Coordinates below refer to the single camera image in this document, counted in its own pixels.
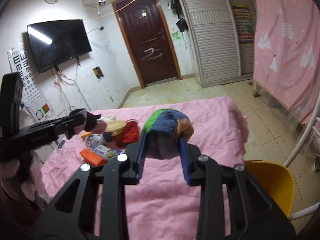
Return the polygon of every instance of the dark brown door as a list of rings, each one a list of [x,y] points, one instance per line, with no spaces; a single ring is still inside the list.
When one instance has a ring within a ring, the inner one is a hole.
[[[132,0],[116,4],[122,8]],[[126,35],[145,84],[177,77],[170,37],[155,0],[136,0],[119,11]]]

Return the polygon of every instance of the television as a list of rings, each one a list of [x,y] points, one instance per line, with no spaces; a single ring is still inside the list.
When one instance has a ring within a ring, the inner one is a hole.
[[[28,35],[40,73],[92,51],[82,20],[29,24]]]

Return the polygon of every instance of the orange box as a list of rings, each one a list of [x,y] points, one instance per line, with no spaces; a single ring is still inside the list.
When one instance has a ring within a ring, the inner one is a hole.
[[[93,153],[89,149],[83,149],[80,152],[80,155],[82,156],[82,158],[84,158],[84,160],[87,163],[89,163],[92,166],[100,166],[100,165],[103,165],[103,164],[107,163],[107,161],[104,158],[102,158],[99,155]]]

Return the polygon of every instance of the tile floor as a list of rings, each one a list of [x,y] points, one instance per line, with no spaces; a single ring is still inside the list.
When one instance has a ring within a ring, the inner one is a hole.
[[[291,133],[285,118],[277,108],[269,108],[261,97],[252,96],[249,81],[201,89],[195,78],[176,80],[138,90],[130,94],[123,107],[170,104],[193,99],[229,96],[244,116],[247,116],[249,138],[245,144],[245,159],[266,160],[283,164],[293,150],[299,133]],[[300,153],[290,169],[295,179],[295,198],[292,213],[320,201],[320,173],[313,173],[313,158]],[[311,215],[293,221],[296,232]]]

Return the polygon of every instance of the silver screw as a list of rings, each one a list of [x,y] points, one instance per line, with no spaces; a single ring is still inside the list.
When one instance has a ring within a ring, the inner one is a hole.
[[[198,157],[198,160],[201,161],[201,162],[206,162],[207,160],[209,160],[209,157],[205,156],[205,155],[200,155]]]
[[[237,164],[235,169],[236,171],[244,171],[244,166],[242,164]]]
[[[81,169],[82,171],[88,171],[88,170],[90,170],[90,168],[91,168],[91,166],[90,166],[90,164],[88,164],[88,163],[84,163],[84,164],[82,164],[82,165],[80,166],[80,169]]]
[[[127,155],[122,153],[117,156],[117,160],[120,162],[125,162],[128,159]]]

